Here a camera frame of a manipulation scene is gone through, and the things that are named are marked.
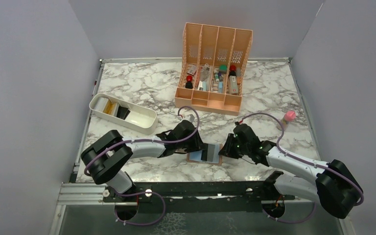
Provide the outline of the brown leather card holder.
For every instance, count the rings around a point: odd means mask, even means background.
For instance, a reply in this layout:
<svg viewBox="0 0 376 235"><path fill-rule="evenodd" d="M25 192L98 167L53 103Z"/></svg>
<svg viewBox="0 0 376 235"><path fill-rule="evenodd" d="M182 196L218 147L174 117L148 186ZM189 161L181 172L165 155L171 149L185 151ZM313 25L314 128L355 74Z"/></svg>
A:
<svg viewBox="0 0 376 235"><path fill-rule="evenodd" d="M209 165L221 165L222 164L222 156L221 155L219 155L220 156L220 162L218 164L210 164L210 163L202 162L200 160L201 153L202 153L202 150L189 153L187 155L187 161L191 162L191 163L209 164Z"/></svg>

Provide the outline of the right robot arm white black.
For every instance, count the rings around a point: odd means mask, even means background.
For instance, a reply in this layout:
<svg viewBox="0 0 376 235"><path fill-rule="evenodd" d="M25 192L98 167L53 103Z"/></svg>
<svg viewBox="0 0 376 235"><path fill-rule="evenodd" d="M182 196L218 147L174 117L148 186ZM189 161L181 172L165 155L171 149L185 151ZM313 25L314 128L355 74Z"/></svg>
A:
<svg viewBox="0 0 376 235"><path fill-rule="evenodd" d="M244 155L255 164L287 171L263 185L269 199L293 195L320 204L330 215L344 219L362 203L363 190L346 165L296 156L272 141L261 141L247 124L237 124L227 137L220 155L239 159Z"/></svg>

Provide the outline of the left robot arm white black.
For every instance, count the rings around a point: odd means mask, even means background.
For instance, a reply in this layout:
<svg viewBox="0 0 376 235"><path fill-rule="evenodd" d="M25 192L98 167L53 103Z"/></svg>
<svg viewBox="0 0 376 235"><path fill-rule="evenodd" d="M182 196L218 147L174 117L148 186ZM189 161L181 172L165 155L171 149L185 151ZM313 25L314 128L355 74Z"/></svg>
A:
<svg viewBox="0 0 376 235"><path fill-rule="evenodd" d="M95 184L106 184L122 201L128 201L134 196L134 184L122 168L130 159L163 158L205 147L197 128L190 121L182 120L174 129L150 139L124 138L117 130L111 130L86 148L80 159L85 164L85 175L91 176Z"/></svg>

